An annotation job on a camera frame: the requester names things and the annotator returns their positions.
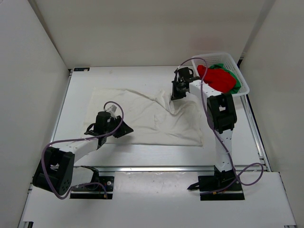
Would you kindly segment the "white t-shirt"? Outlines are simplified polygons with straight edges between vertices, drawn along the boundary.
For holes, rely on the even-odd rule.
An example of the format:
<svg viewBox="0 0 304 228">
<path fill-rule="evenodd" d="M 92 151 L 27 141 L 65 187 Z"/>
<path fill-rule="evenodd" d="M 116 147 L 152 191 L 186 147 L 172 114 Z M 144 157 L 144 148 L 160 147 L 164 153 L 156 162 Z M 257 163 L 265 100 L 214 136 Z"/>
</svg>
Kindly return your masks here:
<svg viewBox="0 0 304 228">
<path fill-rule="evenodd" d="M 158 90 L 155 94 L 126 88 L 94 88 L 88 104 L 81 133 L 95 121 L 107 101 L 121 107 L 116 115 L 124 114 L 124 122 L 134 132 L 107 143 L 202 146 L 204 111 L 201 101 L 193 95 L 171 100 L 171 93 Z"/>
</svg>

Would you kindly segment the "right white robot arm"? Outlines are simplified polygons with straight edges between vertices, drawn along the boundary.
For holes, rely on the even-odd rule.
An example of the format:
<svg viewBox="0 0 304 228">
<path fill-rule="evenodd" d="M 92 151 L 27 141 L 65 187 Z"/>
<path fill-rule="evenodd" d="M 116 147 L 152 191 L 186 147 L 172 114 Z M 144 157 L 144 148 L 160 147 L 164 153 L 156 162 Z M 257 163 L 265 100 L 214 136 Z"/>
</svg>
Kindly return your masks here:
<svg viewBox="0 0 304 228">
<path fill-rule="evenodd" d="M 188 67 L 176 69 L 174 73 L 171 100 L 183 99 L 187 93 L 201 100 L 207 123 L 216 138 L 216 170 L 231 171 L 232 134 L 237 122 L 232 95 L 219 92 L 202 82 Z"/>
</svg>

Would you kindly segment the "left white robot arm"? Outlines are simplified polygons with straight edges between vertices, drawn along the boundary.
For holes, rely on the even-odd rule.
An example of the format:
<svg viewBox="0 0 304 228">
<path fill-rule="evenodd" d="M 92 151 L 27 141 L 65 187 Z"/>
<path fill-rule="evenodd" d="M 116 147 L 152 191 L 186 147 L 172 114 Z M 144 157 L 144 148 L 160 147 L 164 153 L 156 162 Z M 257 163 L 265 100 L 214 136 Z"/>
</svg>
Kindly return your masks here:
<svg viewBox="0 0 304 228">
<path fill-rule="evenodd" d="M 88 138 L 59 140 L 46 146 L 33 176 L 35 187 L 64 199 L 76 184 L 72 184 L 74 164 L 106 143 L 108 137 L 120 138 L 133 132 L 123 117 L 114 111 L 98 112 L 95 122 L 85 131 Z"/>
</svg>

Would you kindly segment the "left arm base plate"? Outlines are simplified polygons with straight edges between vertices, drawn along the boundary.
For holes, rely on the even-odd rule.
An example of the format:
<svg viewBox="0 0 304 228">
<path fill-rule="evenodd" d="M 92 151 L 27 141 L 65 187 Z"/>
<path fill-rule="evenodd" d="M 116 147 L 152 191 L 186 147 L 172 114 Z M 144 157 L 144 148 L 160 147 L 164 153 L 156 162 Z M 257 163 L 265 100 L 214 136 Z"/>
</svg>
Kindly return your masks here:
<svg viewBox="0 0 304 228">
<path fill-rule="evenodd" d="M 111 200 L 114 191 L 114 174 L 100 172 L 95 167 L 74 168 L 70 199 Z"/>
</svg>

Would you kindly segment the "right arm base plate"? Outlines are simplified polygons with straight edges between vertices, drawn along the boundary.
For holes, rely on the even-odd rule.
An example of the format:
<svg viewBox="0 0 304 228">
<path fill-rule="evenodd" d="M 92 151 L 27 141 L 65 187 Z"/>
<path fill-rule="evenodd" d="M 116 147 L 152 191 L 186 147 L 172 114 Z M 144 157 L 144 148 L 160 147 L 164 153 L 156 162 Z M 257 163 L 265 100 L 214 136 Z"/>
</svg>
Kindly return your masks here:
<svg viewBox="0 0 304 228">
<path fill-rule="evenodd" d="M 245 200 L 242 185 L 233 170 L 220 172 L 214 166 L 213 175 L 199 175 L 187 190 L 199 190 L 201 201 Z"/>
</svg>

